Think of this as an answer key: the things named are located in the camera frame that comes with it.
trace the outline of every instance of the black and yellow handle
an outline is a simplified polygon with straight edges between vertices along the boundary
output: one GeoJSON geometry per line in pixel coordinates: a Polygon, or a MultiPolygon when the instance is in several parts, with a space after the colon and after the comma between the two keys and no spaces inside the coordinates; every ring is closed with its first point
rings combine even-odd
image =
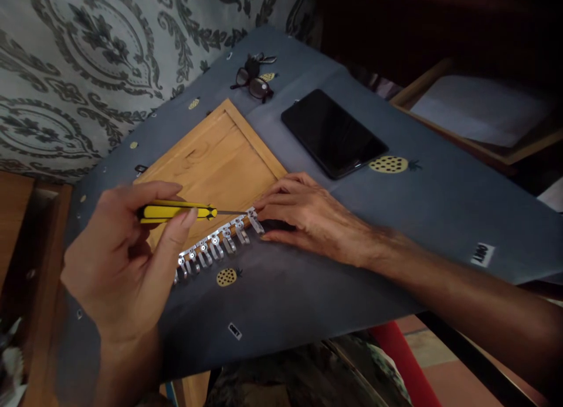
{"type": "Polygon", "coordinates": [[[143,206],[137,211],[137,216],[140,223],[162,223],[191,208],[198,208],[198,221],[211,221],[217,217],[217,209],[212,205],[161,200],[143,206]]]}

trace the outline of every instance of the table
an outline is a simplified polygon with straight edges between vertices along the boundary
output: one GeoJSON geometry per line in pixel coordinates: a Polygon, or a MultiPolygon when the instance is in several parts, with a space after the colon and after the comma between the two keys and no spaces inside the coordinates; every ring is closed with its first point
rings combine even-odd
{"type": "MultiPolygon", "coordinates": [[[[78,185],[73,194],[66,244],[85,227],[105,189],[132,182],[138,164],[149,166],[230,98],[288,171],[307,171],[348,209],[372,224],[401,230],[424,247],[470,263],[477,245],[494,246],[488,272],[518,284],[563,271],[563,220],[505,177],[362,87],[344,66],[270,27],[251,32],[176,99],[165,103],[78,185]],[[231,90],[247,54],[278,61],[262,73],[278,73],[266,104],[247,89],[231,90]],[[332,181],[283,125],[281,113],[316,88],[323,89],[390,150],[418,160],[422,170],[382,174],[362,168],[332,181]],[[199,105],[188,110],[196,97],[199,105]],[[138,142],[134,150],[131,142],[138,142]],[[83,195],[87,198],[80,202],[83,195]]],[[[423,310],[404,291],[365,270],[344,266],[287,246],[262,242],[223,261],[215,273],[174,288],[159,323],[164,341],[164,379],[180,378],[225,363],[346,334],[423,310]],[[216,272],[244,274],[225,289],[216,272]],[[238,340],[228,330],[233,323],[238,340]]],[[[57,371],[61,400],[91,394],[99,361],[92,321],[69,316],[57,371]]]]}

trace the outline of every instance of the patterned wallpaper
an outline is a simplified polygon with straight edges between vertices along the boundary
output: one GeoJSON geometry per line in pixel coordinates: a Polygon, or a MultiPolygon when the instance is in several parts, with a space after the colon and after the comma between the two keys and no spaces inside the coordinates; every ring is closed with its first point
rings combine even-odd
{"type": "Polygon", "coordinates": [[[315,0],[0,0],[0,169],[76,182],[225,50],[315,0]]]}

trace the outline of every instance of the smartphone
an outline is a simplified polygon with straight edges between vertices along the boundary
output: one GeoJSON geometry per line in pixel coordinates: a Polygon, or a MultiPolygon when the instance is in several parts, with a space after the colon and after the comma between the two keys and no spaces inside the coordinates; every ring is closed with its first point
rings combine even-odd
{"type": "Polygon", "coordinates": [[[389,148],[320,89],[281,113],[281,120],[332,179],[339,179],[389,148]]]}

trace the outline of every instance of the screwdriver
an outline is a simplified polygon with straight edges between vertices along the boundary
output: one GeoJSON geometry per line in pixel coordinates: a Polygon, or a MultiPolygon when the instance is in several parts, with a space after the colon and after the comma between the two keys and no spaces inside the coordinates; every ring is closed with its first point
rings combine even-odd
{"type": "Polygon", "coordinates": [[[243,211],[218,211],[213,205],[204,205],[202,203],[155,200],[139,208],[137,218],[140,223],[163,223],[191,208],[198,208],[198,221],[211,221],[217,215],[247,214],[247,212],[243,211]]]}

